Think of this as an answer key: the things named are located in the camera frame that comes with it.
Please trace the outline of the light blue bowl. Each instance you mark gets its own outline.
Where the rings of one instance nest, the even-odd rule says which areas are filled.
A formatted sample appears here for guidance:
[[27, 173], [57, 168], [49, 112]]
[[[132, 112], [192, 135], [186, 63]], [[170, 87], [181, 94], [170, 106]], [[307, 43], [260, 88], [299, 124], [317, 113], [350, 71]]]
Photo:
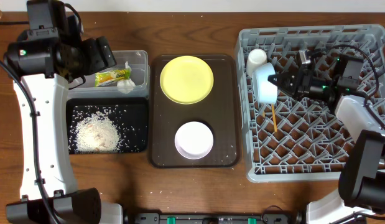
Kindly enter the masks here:
[[261, 65], [253, 71], [253, 92], [258, 103], [274, 105], [277, 101], [277, 87], [268, 81], [270, 75], [275, 75], [276, 71], [271, 63]]

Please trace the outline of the green snack wrapper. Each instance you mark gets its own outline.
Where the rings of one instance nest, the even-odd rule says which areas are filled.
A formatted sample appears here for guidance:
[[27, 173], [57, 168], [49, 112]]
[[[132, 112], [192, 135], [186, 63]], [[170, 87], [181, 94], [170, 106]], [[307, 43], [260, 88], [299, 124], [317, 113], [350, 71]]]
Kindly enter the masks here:
[[108, 86], [131, 76], [131, 69], [116, 69], [108, 72], [99, 72], [95, 75], [95, 87]]

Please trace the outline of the cream plastic cup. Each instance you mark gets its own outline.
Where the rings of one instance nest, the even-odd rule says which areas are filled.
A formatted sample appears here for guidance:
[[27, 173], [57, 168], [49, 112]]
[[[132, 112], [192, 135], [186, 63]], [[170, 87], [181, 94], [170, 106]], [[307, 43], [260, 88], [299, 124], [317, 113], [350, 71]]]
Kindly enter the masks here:
[[267, 54], [262, 49], [253, 49], [246, 62], [246, 74], [252, 76], [255, 69], [267, 63]]

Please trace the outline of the white tissue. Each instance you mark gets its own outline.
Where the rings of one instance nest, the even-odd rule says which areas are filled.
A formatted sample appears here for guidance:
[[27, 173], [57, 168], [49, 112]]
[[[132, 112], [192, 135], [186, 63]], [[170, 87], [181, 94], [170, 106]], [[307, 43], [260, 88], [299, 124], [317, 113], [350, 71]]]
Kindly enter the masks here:
[[124, 72], [124, 78], [117, 82], [117, 89], [121, 93], [128, 94], [131, 91], [133, 91], [136, 84], [131, 80], [131, 67], [129, 66], [128, 62], [125, 64], [125, 69], [121, 70]]

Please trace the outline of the yellow plate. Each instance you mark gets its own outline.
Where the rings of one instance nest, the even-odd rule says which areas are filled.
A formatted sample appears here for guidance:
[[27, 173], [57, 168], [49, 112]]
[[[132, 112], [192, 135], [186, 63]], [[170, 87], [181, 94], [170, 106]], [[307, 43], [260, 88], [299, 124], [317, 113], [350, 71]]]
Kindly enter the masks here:
[[170, 60], [160, 73], [160, 88], [173, 102], [191, 105], [205, 99], [214, 85], [210, 66], [195, 56], [179, 56]]

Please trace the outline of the white pink bowl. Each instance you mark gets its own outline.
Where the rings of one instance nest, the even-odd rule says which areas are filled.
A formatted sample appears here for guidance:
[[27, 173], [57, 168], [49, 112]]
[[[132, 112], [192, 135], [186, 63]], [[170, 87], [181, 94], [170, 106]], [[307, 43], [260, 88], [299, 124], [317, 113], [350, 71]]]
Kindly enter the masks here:
[[191, 121], [178, 128], [174, 144], [181, 156], [197, 160], [209, 154], [214, 145], [214, 135], [204, 123]]

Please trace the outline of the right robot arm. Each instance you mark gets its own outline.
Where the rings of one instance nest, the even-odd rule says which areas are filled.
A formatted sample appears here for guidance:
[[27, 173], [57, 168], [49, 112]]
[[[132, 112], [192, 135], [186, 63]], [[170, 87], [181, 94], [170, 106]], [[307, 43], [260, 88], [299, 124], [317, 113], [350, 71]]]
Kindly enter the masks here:
[[385, 124], [371, 109], [369, 97], [357, 91], [360, 68], [338, 68], [331, 81], [303, 70], [271, 75], [268, 81], [291, 97], [327, 102], [344, 124], [355, 146], [340, 174], [338, 188], [308, 204], [307, 223], [385, 220]]

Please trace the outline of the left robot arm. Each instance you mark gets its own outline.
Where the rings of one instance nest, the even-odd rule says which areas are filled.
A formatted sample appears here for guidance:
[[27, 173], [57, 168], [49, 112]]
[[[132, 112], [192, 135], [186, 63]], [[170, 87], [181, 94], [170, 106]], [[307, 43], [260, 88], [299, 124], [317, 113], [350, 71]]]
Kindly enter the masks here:
[[79, 32], [32, 29], [9, 44], [0, 66], [14, 80], [24, 151], [20, 200], [6, 206], [9, 222], [123, 222], [120, 204], [78, 188], [67, 143], [69, 83], [114, 64], [106, 38], [82, 40]]

